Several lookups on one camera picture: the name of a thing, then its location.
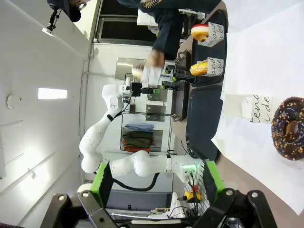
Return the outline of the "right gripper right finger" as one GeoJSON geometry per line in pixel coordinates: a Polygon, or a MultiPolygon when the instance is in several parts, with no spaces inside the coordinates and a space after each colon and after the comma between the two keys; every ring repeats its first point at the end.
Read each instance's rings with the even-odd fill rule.
{"type": "Polygon", "coordinates": [[[195,228],[227,228],[228,220],[235,219],[243,228],[276,228],[277,224],[260,190],[247,194],[225,187],[214,161],[205,160],[203,171],[198,175],[202,180],[209,207],[194,224],[195,228]]]}

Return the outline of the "person's right hand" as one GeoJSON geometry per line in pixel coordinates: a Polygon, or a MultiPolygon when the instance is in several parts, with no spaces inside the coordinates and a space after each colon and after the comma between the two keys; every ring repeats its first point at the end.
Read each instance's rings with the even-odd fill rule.
{"type": "Polygon", "coordinates": [[[146,61],[146,66],[148,67],[158,67],[164,68],[165,65],[165,58],[164,53],[158,50],[152,50],[148,56],[146,61]]]}

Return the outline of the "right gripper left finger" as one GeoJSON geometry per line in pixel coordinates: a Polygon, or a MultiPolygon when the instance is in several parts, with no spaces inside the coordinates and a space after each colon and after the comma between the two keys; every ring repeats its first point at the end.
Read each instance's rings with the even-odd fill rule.
{"type": "Polygon", "coordinates": [[[113,183],[110,164],[102,164],[89,190],[72,197],[55,194],[47,209],[47,227],[74,228],[79,220],[88,219],[94,228],[113,228],[114,221],[106,211],[113,183]]]}

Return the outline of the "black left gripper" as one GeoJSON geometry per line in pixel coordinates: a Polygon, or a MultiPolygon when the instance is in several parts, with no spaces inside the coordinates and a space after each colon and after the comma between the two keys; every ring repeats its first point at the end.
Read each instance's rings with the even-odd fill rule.
{"type": "Polygon", "coordinates": [[[132,97],[140,97],[142,94],[159,94],[160,89],[151,87],[142,87],[140,82],[131,82],[132,97]]]}

